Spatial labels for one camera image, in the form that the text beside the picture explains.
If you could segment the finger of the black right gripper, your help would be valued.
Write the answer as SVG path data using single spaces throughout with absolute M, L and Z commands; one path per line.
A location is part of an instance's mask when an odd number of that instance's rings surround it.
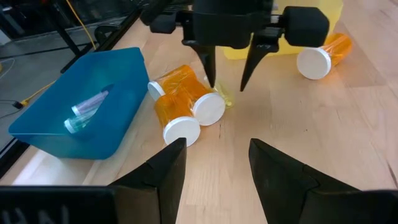
M 198 55 L 209 85 L 213 88 L 216 81 L 215 46 L 200 45 L 195 40 L 182 40 L 182 44 L 191 47 Z
M 244 91 L 253 71 L 259 62 L 269 53 L 279 51 L 277 35 L 254 34 L 241 80 L 240 91 Z

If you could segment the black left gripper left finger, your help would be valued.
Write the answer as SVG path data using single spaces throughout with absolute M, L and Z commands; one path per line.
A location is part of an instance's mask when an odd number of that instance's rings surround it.
M 178 138 L 112 182 L 118 223 L 175 223 L 186 159 L 187 139 Z

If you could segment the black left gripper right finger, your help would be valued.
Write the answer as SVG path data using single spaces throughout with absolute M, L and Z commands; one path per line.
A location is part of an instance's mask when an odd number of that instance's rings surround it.
M 255 138 L 249 163 L 268 223 L 397 223 L 395 190 L 359 190 Z

